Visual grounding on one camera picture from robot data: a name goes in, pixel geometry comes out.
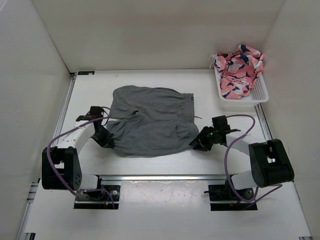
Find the grey shorts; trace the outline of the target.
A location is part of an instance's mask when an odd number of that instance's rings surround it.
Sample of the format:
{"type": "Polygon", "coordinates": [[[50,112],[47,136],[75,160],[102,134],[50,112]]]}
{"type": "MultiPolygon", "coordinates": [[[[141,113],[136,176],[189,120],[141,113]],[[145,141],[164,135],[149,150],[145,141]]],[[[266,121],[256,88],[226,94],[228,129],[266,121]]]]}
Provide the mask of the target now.
{"type": "Polygon", "coordinates": [[[199,134],[193,93],[122,86],[113,91],[107,130],[121,157],[159,157],[190,149],[199,134]]]}

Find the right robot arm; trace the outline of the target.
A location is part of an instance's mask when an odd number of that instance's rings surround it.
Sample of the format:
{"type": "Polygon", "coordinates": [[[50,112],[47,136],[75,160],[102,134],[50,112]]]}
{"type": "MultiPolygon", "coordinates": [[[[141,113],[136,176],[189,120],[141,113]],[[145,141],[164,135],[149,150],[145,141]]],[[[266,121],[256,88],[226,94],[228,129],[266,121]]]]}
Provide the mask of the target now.
{"type": "Polygon", "coordinates": [[[210,151],[213,145],[226,147],[224,170],[228,185],[225,186],[224,193],[227,198],[238,199],[243,189],[265,188],[294,180],[295,173],[281,140],[253,137],[250,135],[251,129],[246,132],[232,129],[228,124],[229,118],[231,118],[230,115],[212,118],[212,126],[204,127],[189,144],[193,150],[202,152],[210,151]],[[229,174],[230,149],[249,156],[250,170],[234,175],[229,174]]]}

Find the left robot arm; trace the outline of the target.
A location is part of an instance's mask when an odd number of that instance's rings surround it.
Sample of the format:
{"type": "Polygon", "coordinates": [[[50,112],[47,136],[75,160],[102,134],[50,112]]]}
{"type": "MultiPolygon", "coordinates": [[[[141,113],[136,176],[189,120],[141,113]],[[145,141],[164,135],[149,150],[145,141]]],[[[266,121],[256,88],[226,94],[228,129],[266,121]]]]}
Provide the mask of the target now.
{"type": "Polygon", "coordinates": [[[106,109],[92,106],[76,119],[74,128],[56,136],[42,151],[41,182],[45,190],[85,191],[93,200],[103,198],[105,188],[99,176],[82,173],[79,153],[89,139],[104,149],[115,147],[114,135],[103,123],[109,120],[106,109]]]}

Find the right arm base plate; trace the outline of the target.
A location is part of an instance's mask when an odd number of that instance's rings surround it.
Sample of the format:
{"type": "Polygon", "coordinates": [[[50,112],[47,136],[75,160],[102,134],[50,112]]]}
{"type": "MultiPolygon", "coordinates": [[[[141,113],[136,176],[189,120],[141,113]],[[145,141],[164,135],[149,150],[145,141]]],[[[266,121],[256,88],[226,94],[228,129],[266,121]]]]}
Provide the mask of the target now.
{"type": "Polygon", "coordinates": [[[240,200],[226,184],[208,185],[203,192],[209,196],[211,212],[257,211],[256,203],[240,200]]]}

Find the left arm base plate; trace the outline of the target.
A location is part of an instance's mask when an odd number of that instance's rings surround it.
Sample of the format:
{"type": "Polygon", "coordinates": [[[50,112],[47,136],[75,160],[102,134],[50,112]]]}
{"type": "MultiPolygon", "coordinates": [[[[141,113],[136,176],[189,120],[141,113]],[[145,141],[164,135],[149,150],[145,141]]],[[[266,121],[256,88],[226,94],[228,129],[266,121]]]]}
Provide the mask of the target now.
{"type": "Polygon", "coordinates": [[[105,191],[83,191],[75,197],[74,209],[118,210],[121,185],[102,185],[105,191]]]}

